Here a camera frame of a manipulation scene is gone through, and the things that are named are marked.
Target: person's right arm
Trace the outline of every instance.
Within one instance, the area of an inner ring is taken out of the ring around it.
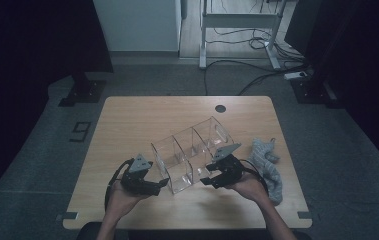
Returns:
[[[272,201],[268,197],[263,185],[250,173],[245,172],[242,179],[230,186],[242,197],[254,201],[261,210],[267,229],[274,240],[293,240],[296,239],[292,231],[276,211]]]

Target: gray cloth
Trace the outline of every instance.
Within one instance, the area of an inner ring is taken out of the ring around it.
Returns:
[[[279,160],[279,157],[274,155],[274,141],[262,142],[259,138],[254,138],[252,141],[252,153],[248,157],[248,161],[254,164],[260,175],[267,183],[270,200],[279,205],[282,202],[282,179],[276,169],[274,163]]]

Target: tabletop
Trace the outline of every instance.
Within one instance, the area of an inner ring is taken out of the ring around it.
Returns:
[[[218,105],[225,111],[216,111]],[[280,157],[276,168],[283,182],[283,201],[276,209],[290,228],[310,227],[312,220],[273,103],[265,96],[108,98],[67,209],[77,217],[64,219],[64,227],[80,229],[87,222],[102,221],[108,181],[124,161],[139,153],[154,162],[145,179],[162,179],[151,143],[212,116],[242,144],[233,153],[239,159],[248,158],[254,138],[276,139],[273,153]],[[141,201],[117,228],[249,229],[265,228],[265,221],[255,203],[232,190],[198,182],[177,194],[162,188],[158,196]]]

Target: white cabinet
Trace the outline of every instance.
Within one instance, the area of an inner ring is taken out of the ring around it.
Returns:
[[[179,50],[180,0],[94,0],[109,51]]]

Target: clear plastic organizer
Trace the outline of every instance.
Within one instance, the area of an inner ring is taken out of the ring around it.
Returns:
[[[170,178],[168,186],[175,194],[210,176],[206,165],[211,163],[217,148],[231,144],[234,141],[229,133],[211,117],[152,143],[152,150],[162,177]]]

